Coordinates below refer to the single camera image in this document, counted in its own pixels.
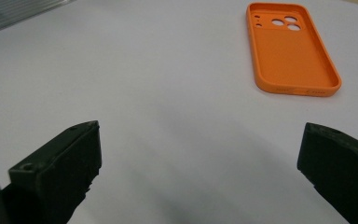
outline orange phone case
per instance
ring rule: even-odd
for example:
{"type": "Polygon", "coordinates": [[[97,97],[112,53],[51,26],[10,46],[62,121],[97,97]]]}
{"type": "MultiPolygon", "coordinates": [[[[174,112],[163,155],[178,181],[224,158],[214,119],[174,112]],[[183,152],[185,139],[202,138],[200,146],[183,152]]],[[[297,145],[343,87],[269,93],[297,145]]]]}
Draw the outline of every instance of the orange phone case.
{"type": "Polygon", "coordinates": [[[303,6],[252,3],[246,14],[255,83],[261,90],[309,96],[336,93],[341,79],[303,6]]]}

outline clear plastic item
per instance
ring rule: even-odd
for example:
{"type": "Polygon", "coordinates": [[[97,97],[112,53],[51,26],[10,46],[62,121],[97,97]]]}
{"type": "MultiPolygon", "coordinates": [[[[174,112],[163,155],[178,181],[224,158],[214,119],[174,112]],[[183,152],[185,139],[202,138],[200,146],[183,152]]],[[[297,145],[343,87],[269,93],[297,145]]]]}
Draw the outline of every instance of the clear plastic item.
{"type": "Polygon", "coordinates": [[[0,30],[75,0],[0,0],[0,30]]]}

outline screw hole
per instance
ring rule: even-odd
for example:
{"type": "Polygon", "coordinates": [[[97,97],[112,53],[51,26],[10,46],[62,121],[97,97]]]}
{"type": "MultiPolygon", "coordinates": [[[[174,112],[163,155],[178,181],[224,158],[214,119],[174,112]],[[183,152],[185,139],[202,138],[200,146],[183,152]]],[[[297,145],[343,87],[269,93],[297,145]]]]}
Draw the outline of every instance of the screw hole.
{"type": "Polygon", "coordinates": [[[332,133],[342,133],[339,130],[331,130],[332,133]]]}
{"type": "Polygon", "coordinates": [[[21,169],[25,171],[31,171],[34,169],[34,165],[32,163],[25,163],[22,165],[21,169]]]}

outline white table surface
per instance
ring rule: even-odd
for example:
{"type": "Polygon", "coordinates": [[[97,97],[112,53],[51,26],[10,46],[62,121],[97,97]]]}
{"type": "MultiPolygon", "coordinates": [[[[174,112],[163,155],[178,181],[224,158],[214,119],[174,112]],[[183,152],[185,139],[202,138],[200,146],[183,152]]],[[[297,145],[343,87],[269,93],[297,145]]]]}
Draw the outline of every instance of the white table surface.
{"type": "Polygon", "coordinates": [[[296,159],[306,122],[358,139],[358,5],[293,2],[341,75],[332,97],[257,88],[250,1],[78,0],[0,31],[1,188],[97,119],[103,167],[70,223],[346,223],[296,159]]]}

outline camera hole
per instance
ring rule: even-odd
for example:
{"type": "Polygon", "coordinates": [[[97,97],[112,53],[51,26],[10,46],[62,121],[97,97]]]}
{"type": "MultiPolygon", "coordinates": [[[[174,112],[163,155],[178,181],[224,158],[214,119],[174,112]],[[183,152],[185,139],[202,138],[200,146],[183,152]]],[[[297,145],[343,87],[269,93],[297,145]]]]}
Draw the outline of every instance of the camera hole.
{"type": "Polygon", "coordinates": [[[279,26],[284,25],[284,22],[283,22],[283,21],[277,20],[277,19],[272,20],[272,23],[273,23],[274,25],[279,25],[279,26]]]}
{"type": "Polygon", "coordinates": [[[299,26],[295,25],[295,24],[289,24],[289,25],[287,26],[287,28],[289,28],[289,30],[293,30],[293,31],[299,31],[299,30],[301,30],[301,28],[300,28],[299,26]]]}
{"type": "Polygon", "coordinates": [[[289,17],[289,16],[285,17],[284,19],[287,20],[287,21],[290,21],[290,22],[296,22],[296,21],[297,21],[296,18],[294,18],[294,17],[289,17]]]}

